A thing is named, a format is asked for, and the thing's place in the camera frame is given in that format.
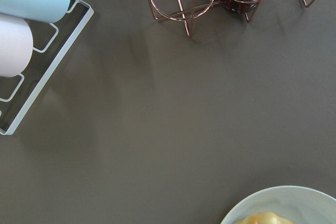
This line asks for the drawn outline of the white cup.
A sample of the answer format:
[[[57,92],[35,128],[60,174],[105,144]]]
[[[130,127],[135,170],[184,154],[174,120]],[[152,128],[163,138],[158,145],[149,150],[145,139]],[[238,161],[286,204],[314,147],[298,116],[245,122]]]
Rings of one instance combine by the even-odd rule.
[[[1,14],[1,76],[14,77],[28,66],[33,36],[22,18]]]

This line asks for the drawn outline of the white round plate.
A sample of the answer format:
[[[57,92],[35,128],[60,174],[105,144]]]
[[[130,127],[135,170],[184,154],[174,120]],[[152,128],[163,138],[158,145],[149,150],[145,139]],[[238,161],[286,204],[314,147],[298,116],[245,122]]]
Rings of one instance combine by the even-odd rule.
[[[222,223],[236,223],[259,212],[273,212],[293,223],[335,223],[335,198],[308,187],[270,187],[245,197]]]

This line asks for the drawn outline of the braided glazed donut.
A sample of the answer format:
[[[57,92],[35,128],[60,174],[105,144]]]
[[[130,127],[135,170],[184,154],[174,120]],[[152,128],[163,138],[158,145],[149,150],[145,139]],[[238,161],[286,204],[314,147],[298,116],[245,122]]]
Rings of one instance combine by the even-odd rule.
[[[261,212],[247,216],[238,224],[268,224],[268,223],[292,223],[291,221],[284,219],[273,212]]]

